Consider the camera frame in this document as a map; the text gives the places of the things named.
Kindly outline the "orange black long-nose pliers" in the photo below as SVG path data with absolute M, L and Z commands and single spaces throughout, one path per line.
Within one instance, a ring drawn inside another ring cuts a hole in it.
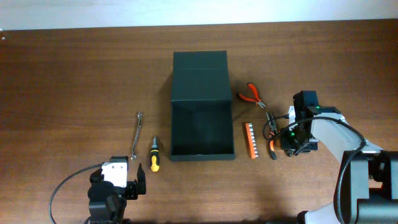
M 277 128 L 276 128 L 276 124 L 273 119 L 273 115 L 269 114 L 269 113 L 266 113 L 266 115 L 267 115 L 267 119 L 268 119 L 267 125 L 270 128 L 269 136 L 268 136 L 269 152 L 270 152 L 271 159 L 276 160 L 277 156 L 275 153 L 274 141 L 272 140 L 272 138 L 277 134 Z

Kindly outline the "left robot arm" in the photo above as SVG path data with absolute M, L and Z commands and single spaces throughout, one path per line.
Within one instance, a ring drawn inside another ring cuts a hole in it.
M 90 175 L 88 190 L 90 223 L 131 223 L 124 217 L 129 200 L 146 194 L 146 175 L 141 165 L 137 179 L 127 180 L 127 162 L 105 162 Z

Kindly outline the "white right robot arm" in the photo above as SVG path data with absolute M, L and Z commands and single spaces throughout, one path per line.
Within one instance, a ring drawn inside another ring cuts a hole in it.
M 291 106 L 281 140 L 301 153 L 322 142 L 340 163 L 333 201 L 298 223 L 397 223 L 397 152 L 368 141 L 334 107 Z

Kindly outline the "small red cutting pliers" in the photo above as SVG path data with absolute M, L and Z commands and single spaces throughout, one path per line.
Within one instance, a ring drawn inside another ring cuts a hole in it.
M 249 103 L 254 103 L 258 105 L 260 108 L 265 109 L 266 105 L 261 100 L 259 92 L 256 86 L 253 83 L 247 83 L 247 93 L 237 93 L 237 97 L 243 101 L 247 101 Z

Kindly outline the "orange screwdriver bit holder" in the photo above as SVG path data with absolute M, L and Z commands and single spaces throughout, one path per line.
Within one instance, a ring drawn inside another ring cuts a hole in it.
M 258 151 L 256 147 L 253 125 L 252 123 L 245 123 L 244 126 L 246 130 L 246 136 L 248 139 L 249 155 L 251 159 L 255 159 L 258 157 Z

